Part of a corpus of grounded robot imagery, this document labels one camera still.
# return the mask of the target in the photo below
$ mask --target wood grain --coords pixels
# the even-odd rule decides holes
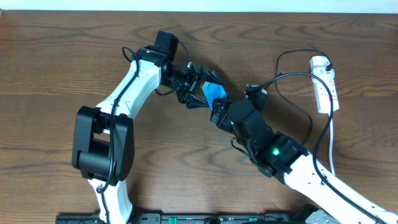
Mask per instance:
[[[98,209],[93,190],[71,165],[76,112],[108,96],[129,67],[123,45],[153,44],[174,32],[190,58],[221,73],[234,99],[246,84],[274,76],[285,50],[312,48],[336,70],[335,164],[340,179],[398,212],[398,17],[376,14],[7,11],[0,19],[0,223],[53,223],[59,213]],[[312,54],[286,55],[280,70],[308,71]],[[184,52],[178,50],[176,63]],[[312,148],[326,116],[312,82],[279,82],[313,115]],[[273,87],[265,118],[297,139],[306,117]],[[127,178],[137,206],[163,212],[296,210],[309,199],[267,179],[208,109],[187,110],[175,96],[151,95],[134,123],[136,158]],[[328,137],[320,159],[327,164]]]

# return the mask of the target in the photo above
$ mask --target white cable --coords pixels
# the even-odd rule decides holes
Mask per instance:
[[[329,163],[330,172],[336,176],[335,166],[333,165],[333,119],[330,120]]]

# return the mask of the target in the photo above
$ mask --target blue object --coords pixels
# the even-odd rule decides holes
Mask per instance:
[[[228,94],[222,85],[205,82],[205,84],[203,84],[201,89],[205,94],[206,101],[211,111],[213,111],[214,99],[220,99],[220,98],[228,99]]]

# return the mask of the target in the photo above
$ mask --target wooden surface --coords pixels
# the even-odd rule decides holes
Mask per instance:
[[[398,17],[370,14],[243,14],[7,11],[0,19],[0,223],[53,223],[59,213],[98,209],[93,189],[71,165],[76,112],[95,106],[125,76],[123,45],[153,44],[158,30],[182,40],[190,59],[221,73],[233,99],[274,76],[285,50],[320,49],[332,59],[337,176],[398,212]],[[280,71],[309,71],[313,54],[286,55]],[[176,63],[184,52],[178,49]],[[279,82],[314,117],[327,115],[309,78]],[[297,139],[308,120],[274,87],[266,121]],[[297,210],[309,200],[261,175],[206,108],[151,94],[134,121],[136,158],[127,178],[134,204],[163,212]],[[327,165],[328,136],[320,149]]]

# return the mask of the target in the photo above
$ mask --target white wall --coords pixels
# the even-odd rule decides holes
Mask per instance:
[[[398,13],[398,0],[0,0],[3,10]]]

